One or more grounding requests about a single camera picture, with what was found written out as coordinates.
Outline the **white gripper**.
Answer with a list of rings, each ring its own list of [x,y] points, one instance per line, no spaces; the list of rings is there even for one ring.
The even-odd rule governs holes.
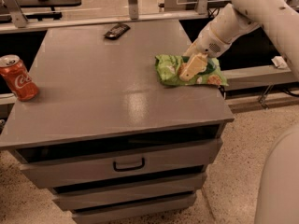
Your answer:
[[[196,41],[192,42],[183,53],[184,56],[188,56],[190,59],[181,69],[179,79],[189,81],[198,73],[205,72],[207,55],[211,58],[218,58],[230,47],[230,44],[221,41],[214,34],[209,24],[206,25],[199,33]]]

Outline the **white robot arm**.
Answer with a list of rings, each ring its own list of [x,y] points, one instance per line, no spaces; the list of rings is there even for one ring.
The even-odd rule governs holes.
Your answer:
[[[219,57],[240,36],[262,28],[299,79],[299,13],[286,0],[231,0],[185,54]],[[299,224],[299,125],[270,147],[260,180],[254,224]]]

